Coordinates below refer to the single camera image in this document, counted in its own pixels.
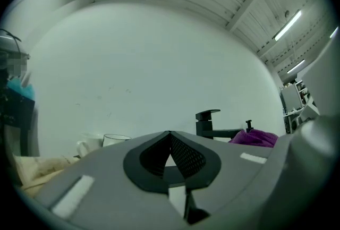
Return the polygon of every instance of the mug rim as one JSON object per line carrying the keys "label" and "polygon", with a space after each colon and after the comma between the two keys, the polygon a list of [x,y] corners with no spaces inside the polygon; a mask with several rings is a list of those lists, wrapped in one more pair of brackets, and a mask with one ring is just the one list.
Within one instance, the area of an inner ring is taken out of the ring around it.
{"label": "mug rim", "polygon": [[116,139],[116,140],[127,140],[131,139],[131,137],[128,137],[127,135],[121,135],[121,134],[104,134],[103,138],[108,138],[108,139]]}

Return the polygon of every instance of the faucet handle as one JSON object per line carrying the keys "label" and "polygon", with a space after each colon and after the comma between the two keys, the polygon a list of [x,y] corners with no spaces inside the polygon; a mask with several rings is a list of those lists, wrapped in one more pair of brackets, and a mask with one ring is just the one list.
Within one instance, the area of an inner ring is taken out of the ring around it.
{"label": "faucet handle", "polygon": [[219,109],[211,109],[211,110],[202,111],[202,112],[196,114],[196,119],[198,121],[209,121],[209,120],[211,120],[211,114],[215,113],[215,112],[220,112],[220,110]]}

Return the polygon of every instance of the black cable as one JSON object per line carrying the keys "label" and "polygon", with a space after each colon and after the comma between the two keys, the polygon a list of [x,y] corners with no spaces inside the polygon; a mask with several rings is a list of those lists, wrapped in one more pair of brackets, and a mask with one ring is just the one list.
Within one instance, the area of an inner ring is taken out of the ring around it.
{"label": "black cable", "polygon": [[16,42],[16,40],[19,40],[19,41],[21,42],[20,38],[18,38],[18,37],[16,37],[16,36],[12,35],[10,32],[8,32],[8,31],[5,30],[5,29],[0,29],[0,31],[6,32],[6,34],[7,34],[8,36],[10,36],[10,37],[12,37],[12,38],[14,39],[15,44],[16,44],[16,47],[18,48],[18,52],[21,53],[20,48],[19,48],[19,45],[18,45],[18,42]]}

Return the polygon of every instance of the mug handle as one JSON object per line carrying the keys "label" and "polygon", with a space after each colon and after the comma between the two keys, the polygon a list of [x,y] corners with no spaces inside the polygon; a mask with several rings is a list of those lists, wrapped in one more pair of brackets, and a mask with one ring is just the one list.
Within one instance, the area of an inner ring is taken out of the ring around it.
{"label": "mug handle", "polygon": [[[85,149],[87,151],[85,154],[82,152],[81,146],[85,147]],[[76,143],[76,149],[77,149],[77,152],[78,152],[80,157],[84,157],[85,155],[87,155],[89,153],[89,146],[87,145],[87,143],[85,141],[78,141]]]}

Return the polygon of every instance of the black faucet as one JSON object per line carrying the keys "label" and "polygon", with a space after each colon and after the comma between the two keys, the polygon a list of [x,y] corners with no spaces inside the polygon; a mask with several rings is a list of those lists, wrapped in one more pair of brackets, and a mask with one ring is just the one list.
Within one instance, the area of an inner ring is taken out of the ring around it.
{"label": "black faucet", "polygon": [[[213,122],[211,121],[211,114],[215,112],[220,112],[219,109],[207,110],[196,114],[196,135],[200,137],[213,139],[218,138],[234,138],[236,134],[243,129],[231,129],[231,130],[213,130]],[[253,127],[251,127],[251,120],[246,121],[248,128],[246,132],[248,133]]]}

